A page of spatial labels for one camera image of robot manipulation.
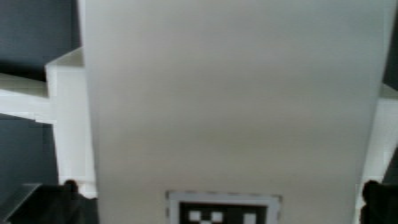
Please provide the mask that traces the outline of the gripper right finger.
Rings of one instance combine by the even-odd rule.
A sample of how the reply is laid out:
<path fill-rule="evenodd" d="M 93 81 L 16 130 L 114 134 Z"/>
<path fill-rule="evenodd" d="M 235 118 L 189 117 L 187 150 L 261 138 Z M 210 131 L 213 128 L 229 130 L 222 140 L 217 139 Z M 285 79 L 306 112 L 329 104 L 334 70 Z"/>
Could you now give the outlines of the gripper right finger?
<path fill-rule="evenodd" d="M 363 188 L 359 224 L 398 224 L 398 186 L 370 180 Z"/>

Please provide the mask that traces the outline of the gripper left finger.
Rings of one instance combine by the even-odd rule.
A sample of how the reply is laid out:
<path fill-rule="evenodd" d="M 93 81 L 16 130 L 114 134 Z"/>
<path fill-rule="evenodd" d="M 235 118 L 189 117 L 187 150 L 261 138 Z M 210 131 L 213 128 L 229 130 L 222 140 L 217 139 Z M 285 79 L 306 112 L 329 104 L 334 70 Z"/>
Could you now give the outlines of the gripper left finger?
<path fill-rule="evenodd" d="M 23 184 L 0 204 L 0 224 L 98 224 L 96 200 L 78 192 L 78 184 Z"/>

